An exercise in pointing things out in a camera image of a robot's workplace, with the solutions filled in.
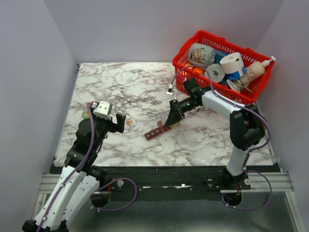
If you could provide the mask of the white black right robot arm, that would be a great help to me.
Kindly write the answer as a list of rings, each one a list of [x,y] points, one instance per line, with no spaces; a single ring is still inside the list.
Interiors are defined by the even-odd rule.
[[[182,101],[169,101],[170,111],[165,127],[180,122],[185,113],[198,106],[210,108],[228,119],[233,150],[225,168],[228,174],[222,177],[222,184],[227,189],[234,189],[239,185],[239,176],[244,173],[249,150],[265,136],[263,118],[260,117],[256,105],[230,101],[211,87],[202,88],[194,78],[185,81],[183,85],[189,97]]]

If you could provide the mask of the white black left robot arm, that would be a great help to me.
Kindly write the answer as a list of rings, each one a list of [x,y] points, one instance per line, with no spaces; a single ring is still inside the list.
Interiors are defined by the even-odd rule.
[[[76,140],[67,153],[60,178],[38,215],[25,221],[24,232],[67,232],[70,222],[95,190],[107,185],[107,173],[93,165],[107,133],[123,133],[126,117],[117,122],[92,115],[78,125]]]

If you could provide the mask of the clear bottle yellow pills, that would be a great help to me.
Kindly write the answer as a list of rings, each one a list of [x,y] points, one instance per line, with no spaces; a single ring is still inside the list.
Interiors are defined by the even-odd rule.
[[[172,124],[170,127],[173,128],[173,129],[175,129],[175,128],[177,128],[178,126],[179,126],[179,123],[174,123],[174,124]]]

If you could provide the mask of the red weekly pill organizer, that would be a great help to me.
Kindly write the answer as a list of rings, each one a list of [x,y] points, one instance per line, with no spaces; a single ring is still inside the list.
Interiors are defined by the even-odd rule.
[[[147,141],[154,139],[156,137],[158,137],[161,134],[164,134],[165,132],[171,130],[171,127],[166,127],[163,124],[162,120],[157,121],[157,127],[154,128],[153,130],[147,132],[144,134],[144,137]]]

